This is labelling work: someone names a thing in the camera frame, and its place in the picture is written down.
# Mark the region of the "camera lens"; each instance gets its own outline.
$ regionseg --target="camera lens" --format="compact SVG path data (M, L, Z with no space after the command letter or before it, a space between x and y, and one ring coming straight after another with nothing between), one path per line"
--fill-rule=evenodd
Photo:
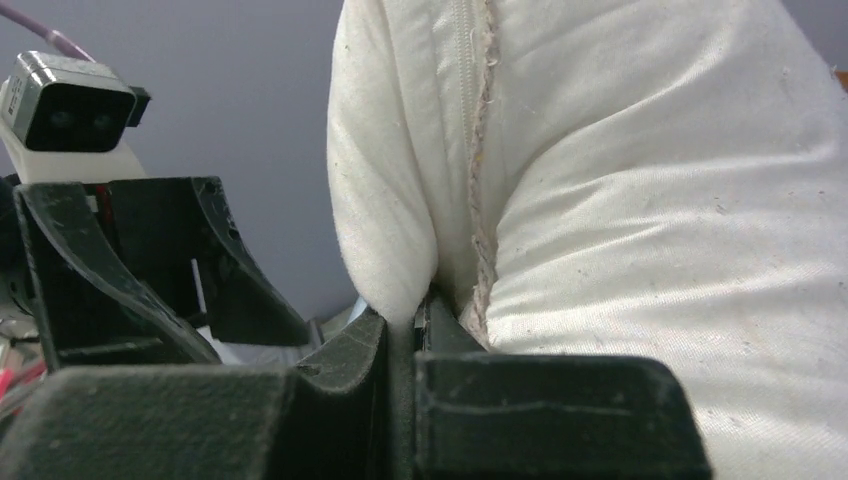
M109 115L98 115L94 117L94 128L97 130L108 130L112 126L112 117Z
M56 128L69 128L74 124L74 117L68 112L53 112L50 115L50 124Z

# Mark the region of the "black camera housing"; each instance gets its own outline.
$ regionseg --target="black camera housing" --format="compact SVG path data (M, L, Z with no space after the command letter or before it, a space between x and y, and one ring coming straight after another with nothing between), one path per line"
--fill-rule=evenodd
M47 85L23 144L35 152L109 152L118 146L135 104L131 92Z

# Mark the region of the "camera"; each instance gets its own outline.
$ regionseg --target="camera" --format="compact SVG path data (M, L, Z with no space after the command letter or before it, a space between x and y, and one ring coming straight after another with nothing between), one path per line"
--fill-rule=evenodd
M118 146L137 100L106 65L31 51L17 56L0 117L31 151L105 153Z

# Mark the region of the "white mount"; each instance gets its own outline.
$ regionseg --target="white mount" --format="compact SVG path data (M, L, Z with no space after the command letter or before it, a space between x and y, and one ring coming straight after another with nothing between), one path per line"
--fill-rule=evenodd
M0 87L0 104L6 98L8 83L6 80ZM147 177L141 162L123 140L106 153L33 152L2 120L0 140L6 145L21 183L106 183Z

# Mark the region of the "black 3d-printed part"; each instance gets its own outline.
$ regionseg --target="black 3d-printed part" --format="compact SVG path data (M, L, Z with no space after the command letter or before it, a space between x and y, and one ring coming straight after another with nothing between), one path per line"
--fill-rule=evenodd
M424 306L425 344L445 348L414 358L413 323L367 311L291 370L60 372L0 444L0 478L711 478L662 365L481 353L443 307Z
M309 342L242 243L219 179L28 184L15 194L51 371L219 363L195 330L205 324L226 342Z
M0 445L0 478L387 478L385 323L351 327L294 369L58 372Z

